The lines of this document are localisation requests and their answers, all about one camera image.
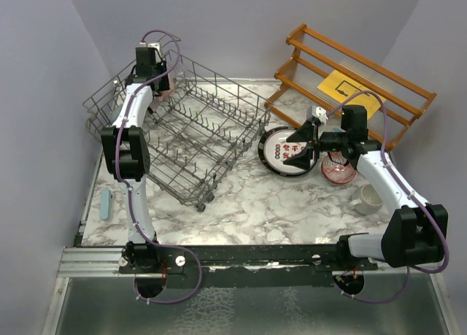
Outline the pink cream mug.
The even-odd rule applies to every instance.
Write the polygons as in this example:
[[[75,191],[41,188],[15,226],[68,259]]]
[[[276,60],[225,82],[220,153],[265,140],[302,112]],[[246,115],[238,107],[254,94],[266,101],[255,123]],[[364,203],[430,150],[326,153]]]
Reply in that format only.
[[[153,102],[150,105],[150,109],[155,112],[159,105],[168,99],[170,95],[173,93],[174,88],[175,88],[175,80],[174,80],[174,74],[171,72],[168,74],[169,78],[169,89],[167,91],[161,91],[159,92],[158,96],[155,96],[153,99]]]

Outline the white grey mug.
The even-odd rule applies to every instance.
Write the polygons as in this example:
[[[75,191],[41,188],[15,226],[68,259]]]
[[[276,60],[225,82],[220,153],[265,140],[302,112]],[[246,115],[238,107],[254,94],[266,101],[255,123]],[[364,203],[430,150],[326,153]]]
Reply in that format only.
[[[366,184],[355,190],[349,205],[362,215],[372,215],[383,207],[383,201],[373,186]]]

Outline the clear drinking glass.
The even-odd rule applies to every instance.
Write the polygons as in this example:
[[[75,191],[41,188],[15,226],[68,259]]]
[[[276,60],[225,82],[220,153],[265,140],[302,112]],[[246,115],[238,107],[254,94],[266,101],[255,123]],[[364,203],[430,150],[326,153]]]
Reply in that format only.
[[[171,71],[171,76],[176,81],[180,81],[186,78],[185,65],[182,59],[178,60],[177,65]]]

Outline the dark grey mug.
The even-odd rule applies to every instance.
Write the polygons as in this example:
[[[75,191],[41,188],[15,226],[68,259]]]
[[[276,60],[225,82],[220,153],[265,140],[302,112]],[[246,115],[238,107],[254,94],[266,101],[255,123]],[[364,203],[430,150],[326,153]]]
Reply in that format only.
[[[114,109],[109,116],[110,123],[114,123],[117,120],[119,114],[120,111],[118,109]]]

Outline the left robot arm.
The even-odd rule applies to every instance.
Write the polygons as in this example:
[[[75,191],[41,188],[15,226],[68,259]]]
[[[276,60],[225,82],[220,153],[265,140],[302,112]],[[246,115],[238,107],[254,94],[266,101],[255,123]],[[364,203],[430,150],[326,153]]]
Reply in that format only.
[[[128,217],[128,242],[123,260],[128,269],[150,273],[161,264],[157,235],[146,194],[150,152],[144,137],[147,109],[170,87],[167,62],[158,43],[136,48],[136,62],[123,83],[125,99],[111,126],[102,128],[101,143],[107,170],[118,181]]]

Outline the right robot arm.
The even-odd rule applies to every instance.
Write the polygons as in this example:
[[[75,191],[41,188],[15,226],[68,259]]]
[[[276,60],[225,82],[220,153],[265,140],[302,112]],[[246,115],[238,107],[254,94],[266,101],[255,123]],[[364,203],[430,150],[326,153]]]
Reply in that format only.
[[[304,124],[287,138],[288,142],[303,142],[305,148],[284,163],[307,170],[320,153],[340,152],[345,162],[368,180],[391,213],[383,234],[340,237],[335,261],[341,269],[351,270],[362,258],[373,258],[394,268],[409,266],[421,272],[427,272],[424,264],[438,263],[434,272],[440,273],[449,263],[448,213],[442,205],[430,204],[401,177],[382,143],[369,139],[366,118],[365,107],[347,105],[342,109],[342,130],[320,132],[328,119],[326,111],[310,107]]]

